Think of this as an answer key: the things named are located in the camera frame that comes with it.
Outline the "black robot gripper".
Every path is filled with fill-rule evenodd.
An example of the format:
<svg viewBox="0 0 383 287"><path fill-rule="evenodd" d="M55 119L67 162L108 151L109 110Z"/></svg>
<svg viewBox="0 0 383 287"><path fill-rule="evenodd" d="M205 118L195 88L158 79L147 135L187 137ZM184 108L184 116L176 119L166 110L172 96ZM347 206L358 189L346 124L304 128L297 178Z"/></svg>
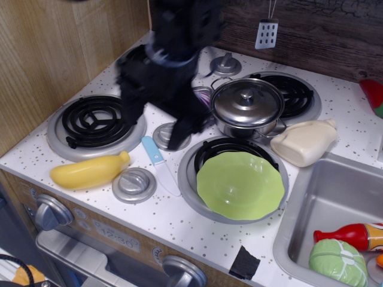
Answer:
<svg viewBox="0 0 383 287"><path fill-rule="evenodd" d="M177 150L190 135L202 131L209 111L192 90L197 62L194 56L181 67L160 66L146 55L145 45L124 53L115 66L125 123L134 126L150 102L177 119L169 150Z"/></svg>

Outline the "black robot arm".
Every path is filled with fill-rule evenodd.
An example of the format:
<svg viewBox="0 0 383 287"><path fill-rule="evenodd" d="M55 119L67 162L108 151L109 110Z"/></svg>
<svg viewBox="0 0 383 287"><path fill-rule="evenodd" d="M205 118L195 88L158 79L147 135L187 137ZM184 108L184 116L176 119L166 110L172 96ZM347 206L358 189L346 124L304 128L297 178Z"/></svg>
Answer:
<svg viewBox="0 0 383 287"><path fill-rule="evenodd" d="M154 32L138 48L145 59L117 62L124 122L136 124L148 102L175 117L168 142L176 150L191 134L203 130L210 111L194 94L199 53L221 34L218 1L156 1Z"/></svg>

